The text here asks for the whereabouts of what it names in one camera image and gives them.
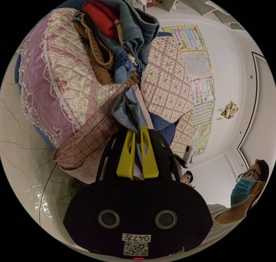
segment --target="marble floor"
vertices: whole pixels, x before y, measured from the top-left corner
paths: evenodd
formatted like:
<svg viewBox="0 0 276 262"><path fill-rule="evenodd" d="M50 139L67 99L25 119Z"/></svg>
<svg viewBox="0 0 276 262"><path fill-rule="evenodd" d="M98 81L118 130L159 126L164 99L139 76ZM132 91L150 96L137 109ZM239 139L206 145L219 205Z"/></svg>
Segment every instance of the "marble floor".
<svg viewBox="0 0 276 262"><path fill-rule="evenodd" d="M52 160L53 151L22 112L14 82L16 60L14 54L0 89L0 157L5 174L22 206L46 232L82 250L62 223L72 177Z"/></svg>

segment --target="man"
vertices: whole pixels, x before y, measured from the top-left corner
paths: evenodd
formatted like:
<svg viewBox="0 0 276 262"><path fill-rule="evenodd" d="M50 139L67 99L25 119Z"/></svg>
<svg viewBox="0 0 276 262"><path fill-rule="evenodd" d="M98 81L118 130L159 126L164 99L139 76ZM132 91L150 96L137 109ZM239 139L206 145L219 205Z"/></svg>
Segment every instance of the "man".
<svg viewBox="0 0 276 262"><path fill-rule="evenodd" d="M208 205L213 226L204 241L193 250L184 252L184 257L195 254L213 245L232 231L245 217L262 192L269 176L269 167L264 160L257 159L244 174L237 178L231 193L231 207Z"/></svg>

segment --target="camera lens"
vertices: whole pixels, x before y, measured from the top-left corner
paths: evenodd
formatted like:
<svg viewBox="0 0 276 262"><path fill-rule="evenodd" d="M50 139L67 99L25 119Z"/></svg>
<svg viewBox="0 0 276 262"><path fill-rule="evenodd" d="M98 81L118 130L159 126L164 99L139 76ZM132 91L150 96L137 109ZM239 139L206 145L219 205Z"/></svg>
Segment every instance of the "camera lens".
<svg viewBox="0 0 276 262"><path fill-rule="evenodd" d="M177 222L177 216L173 211L163 210L155 218L156 225L161 229L172 228Z"/></svg>
<svg viewBox="0 0 276 262"><path fill-rule="evenodd" d="M115 211L106 209L100 212L98 221L104 228L115 228L120 223L120 217Z"/></svg>

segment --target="poster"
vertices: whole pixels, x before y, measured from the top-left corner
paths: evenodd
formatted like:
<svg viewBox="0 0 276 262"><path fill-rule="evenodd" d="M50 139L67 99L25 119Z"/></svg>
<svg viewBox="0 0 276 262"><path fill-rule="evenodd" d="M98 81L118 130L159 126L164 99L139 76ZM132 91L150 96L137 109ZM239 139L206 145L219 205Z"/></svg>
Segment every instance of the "poster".
<svg viewBox="0 0 276 262"><path fill-rule="evenodd" d="M164 27L178 42L181 52L206 51L205 42L197 26Z"/></svg>
<svg viewBox="0 0 276 262"><path fill-rule="evenodd" d="M193 127L193 156L203 154L211 133L212 120Z"/></svg>
<svg viewBox="0 0 276 262"><path fill-rule="evenodd" d="M198 125L213 118L215 102L200 104L193 107L193 125Z"/></svg>
<svg viewBox="0 0 276 262"><path fill-rule="evenodd" d="M190 87L194 106L216 100L214 80L212 76L192 80L190 82Z"/></svg>
<svg viewBox="0 0 276 262"><path fill-rule="evenodd" d="M212 66L203 37L195 25L164 27L177 40L183 54L193 97L193 156L205 152L212 128L215 87Z"/></svg>

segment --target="red clothing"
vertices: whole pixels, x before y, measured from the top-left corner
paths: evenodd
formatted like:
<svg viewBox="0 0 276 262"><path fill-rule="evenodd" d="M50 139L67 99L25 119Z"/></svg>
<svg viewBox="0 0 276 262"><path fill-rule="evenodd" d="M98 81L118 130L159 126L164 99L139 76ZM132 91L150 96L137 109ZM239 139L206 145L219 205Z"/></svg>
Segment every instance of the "red clothing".
<svg viewBox="0 0 276 262"><path fill-rule="evenodd" d="M116 24L118 16L105 4L91 0L83 5L83 12L86 13L102 33L119 41Z"/></svg>

